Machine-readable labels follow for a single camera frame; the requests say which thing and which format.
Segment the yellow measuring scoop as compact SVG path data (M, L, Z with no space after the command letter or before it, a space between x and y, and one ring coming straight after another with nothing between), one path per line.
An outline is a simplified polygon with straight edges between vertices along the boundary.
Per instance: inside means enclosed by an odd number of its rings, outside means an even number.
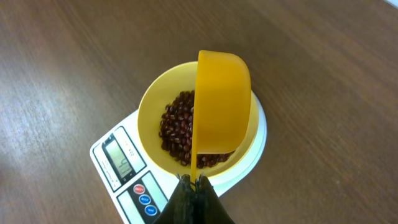
M190 180L197 177L198 154L226 154L243 141L251 107L251 78L239 56L198 53L193 112Z

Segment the red adzuki beans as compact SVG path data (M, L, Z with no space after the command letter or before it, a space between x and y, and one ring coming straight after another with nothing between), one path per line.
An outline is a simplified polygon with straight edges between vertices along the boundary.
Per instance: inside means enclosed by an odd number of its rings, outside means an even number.
M193 90L180 92L165 106L160 120L161 148L182 166L192 162L194 99Z

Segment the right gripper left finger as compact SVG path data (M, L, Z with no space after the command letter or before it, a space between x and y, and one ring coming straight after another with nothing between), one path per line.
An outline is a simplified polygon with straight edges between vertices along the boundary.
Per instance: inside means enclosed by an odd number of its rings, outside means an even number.
M190 176L177 175L178 184L154 224L193 224L195 191Z

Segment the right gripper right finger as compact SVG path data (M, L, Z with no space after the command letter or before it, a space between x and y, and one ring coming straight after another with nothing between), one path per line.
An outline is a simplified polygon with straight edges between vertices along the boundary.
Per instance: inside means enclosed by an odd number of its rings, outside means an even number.
M209 179L201 175L195 183L194 223L235 224L221 204Z

